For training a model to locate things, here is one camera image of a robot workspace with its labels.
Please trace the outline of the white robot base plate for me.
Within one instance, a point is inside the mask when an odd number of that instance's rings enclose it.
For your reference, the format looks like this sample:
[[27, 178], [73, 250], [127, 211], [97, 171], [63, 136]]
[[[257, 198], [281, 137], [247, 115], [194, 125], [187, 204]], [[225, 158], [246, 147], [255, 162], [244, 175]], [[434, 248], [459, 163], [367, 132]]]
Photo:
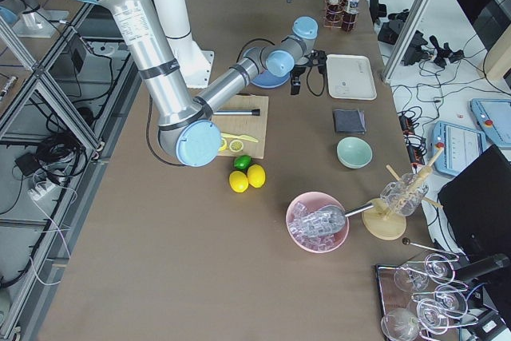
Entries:
[[180, 55], [180, 67], [188, 88], [208, 87], [214, 58], [215, 53], [212, 50], [202, 50], [192, 38], [184, 43]]

